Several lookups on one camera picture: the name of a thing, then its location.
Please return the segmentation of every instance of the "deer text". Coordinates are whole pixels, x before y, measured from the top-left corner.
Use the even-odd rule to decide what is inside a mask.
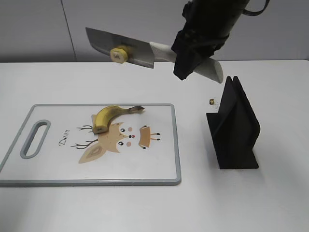
[[[67,138],[68,138],[68,135],[69,135],[69,131],[70,130],[65,130],[64,135],[63,135],[63,139],[61,139],[58,143],[59,146],[66,144],[66,141],[67,141]]]

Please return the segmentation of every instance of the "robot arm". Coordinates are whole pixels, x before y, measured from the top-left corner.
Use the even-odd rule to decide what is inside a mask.
[[[219,50],[241,14],[256,16],[261,11],[245,10],[249,0],[193,0],[183,9],[186,23],[178,32],[172,50],[176,53],[174,74],[185,79],[206,58]]]

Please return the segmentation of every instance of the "cutting board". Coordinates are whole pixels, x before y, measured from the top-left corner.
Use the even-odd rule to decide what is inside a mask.
[[[1,186],[176,185],[181,181],[175,110],[142,105],[108,134],[92,117],[110,104],[34,105],[0,164]]]

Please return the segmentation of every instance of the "deer ear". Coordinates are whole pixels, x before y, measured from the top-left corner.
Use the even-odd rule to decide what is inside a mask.
[[[94,144],[93,146],[89,147],[78,161],[78,163],[87,163],[93,160],[96,160],[103,156],[106,152],[100,144]]]

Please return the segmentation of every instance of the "white knife handle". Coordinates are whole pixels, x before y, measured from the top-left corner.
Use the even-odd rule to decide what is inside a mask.
[[[155,42],[150,42],[149,44],[153,50],[155,59],[163,59],[175,63],[176,53],[174,53],[170,46]],[[207,58],[194,69],[194,72],[218,83],[223,82],[221,64],[214,59]]]

